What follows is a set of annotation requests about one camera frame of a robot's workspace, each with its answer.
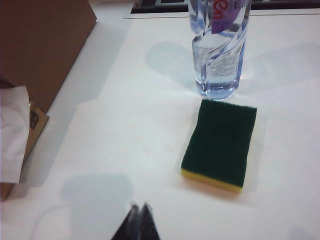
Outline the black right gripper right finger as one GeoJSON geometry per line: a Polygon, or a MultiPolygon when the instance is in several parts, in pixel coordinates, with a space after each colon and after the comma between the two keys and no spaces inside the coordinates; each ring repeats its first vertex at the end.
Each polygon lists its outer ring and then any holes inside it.
{"type": "Polygon", "coordinates": [[[159,240],[160,236],[154,222],[152,208],[145,203],[139,212],[139,239],[159,240]]]}

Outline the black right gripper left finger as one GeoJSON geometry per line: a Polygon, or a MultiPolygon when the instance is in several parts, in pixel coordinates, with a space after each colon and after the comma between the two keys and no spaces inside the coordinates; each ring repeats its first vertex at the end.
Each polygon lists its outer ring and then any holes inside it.
{"type": "Polygon", "coordinates": [[[139,206],[132,204],[125,219],[117,229],[112,240],[136,240],[138,237],[139,206]]]}

